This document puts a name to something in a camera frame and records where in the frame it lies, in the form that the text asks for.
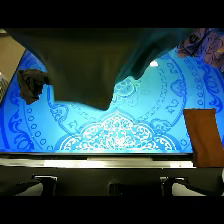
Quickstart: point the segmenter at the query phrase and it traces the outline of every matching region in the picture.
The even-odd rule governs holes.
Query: orange-brown fabric
[[[224,151],[215,114],[215,109],[184,110],[196,167],[224,167]]]

